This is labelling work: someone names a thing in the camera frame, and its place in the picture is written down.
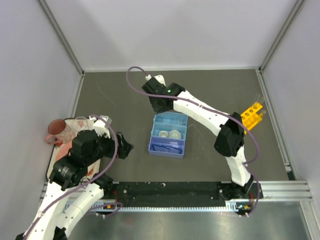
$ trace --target blue storage box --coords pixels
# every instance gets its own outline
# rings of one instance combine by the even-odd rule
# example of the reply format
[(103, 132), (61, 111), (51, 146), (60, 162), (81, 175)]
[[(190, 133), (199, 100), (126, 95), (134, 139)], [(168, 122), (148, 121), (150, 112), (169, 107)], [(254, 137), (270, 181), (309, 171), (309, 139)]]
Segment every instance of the blue storage box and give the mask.
[[(182, 159), (185, 154), (188, 116), (175, 112), (156, 114), (153, 119), (148, 151), (150, 155)], [(161, 131), (181, 133), (181, 139), (160, 137)]]

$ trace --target orange connector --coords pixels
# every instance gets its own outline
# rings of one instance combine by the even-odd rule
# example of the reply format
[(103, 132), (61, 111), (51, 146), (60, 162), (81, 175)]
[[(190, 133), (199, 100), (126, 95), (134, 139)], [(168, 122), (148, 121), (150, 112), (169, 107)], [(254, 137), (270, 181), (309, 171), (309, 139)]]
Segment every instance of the orange connector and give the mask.
[(262, 121), (262, 116), (266, 113), (266, 111), (262, 111), (259, 114), (257, 113), (262, 108), (263, 106), (260, 103), (255, 102), (251, 107), (241, 114), (242, 123), (249, 131), (251, 131), (251, 129), (253, 129)]

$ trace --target pink mug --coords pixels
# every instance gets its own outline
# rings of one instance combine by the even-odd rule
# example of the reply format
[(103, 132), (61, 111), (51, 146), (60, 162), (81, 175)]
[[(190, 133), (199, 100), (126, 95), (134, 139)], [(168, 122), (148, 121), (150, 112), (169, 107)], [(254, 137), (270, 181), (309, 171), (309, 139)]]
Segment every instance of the pink mug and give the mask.
[[(66, 144), (71, 142), (76, 136), (76, 132), (63, 119), (52, 121), (48, 127), (49, 134), (45, 137), (47, 144)], [(55, 141), (49, 141), (50, 138), (56, 138)]]

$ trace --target gray mat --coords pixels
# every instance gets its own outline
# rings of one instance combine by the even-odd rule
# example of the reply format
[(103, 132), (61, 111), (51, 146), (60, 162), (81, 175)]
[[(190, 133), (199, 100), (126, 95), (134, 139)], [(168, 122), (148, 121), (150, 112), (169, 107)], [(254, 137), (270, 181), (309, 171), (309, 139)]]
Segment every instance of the gray mat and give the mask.
[[(250, 107), (261, 88), (255, 70), (194, 70), (150, 72), (162, 74), (169, 85), (172, 82), (185, 87), (192, 95), (226, 113), (242, 113)], [(130, 74), (138, 89), (145, 83), (141, 72)], [(126, 159), (117, 159), (107, 172), (121, 182), (184, 182), (229, 181), (230, 170), (225, 158), (214, 149), (216, 137), (204, 126), (188, 118), (184, 159), (150, 156), (148, 144), (154, 113), (148, 97), (140, 95), (126, 83), (124, 72), (86, 73), (79, 97), (76, 116), (107, 115), (111, 126), (123, 132), (134, 145)], [(267, 114), (252, 130), (261, 155), (251, 170), (261, 181), (288, 180), (273, 127)], [(245, 137), (245, 156), (251, 160), (255, 147)], [(104, 158), (101, 167), (110, 160)]]

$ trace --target white panel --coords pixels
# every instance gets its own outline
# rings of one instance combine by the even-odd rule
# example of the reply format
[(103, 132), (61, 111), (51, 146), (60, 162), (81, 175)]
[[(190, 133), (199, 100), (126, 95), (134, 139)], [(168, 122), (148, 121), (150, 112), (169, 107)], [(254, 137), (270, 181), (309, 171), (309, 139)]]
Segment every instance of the white panel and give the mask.
[(307, 0), (265, 71), (301, 180), (320, 210), (320, 1)]
[(52, 146), (49, 123), (66, 118), (79, 74), (36, 0), (0, 1), (0, 239), (31, 224)]
[(259, 66), (296, 0), (47, 0), (89, 71)]

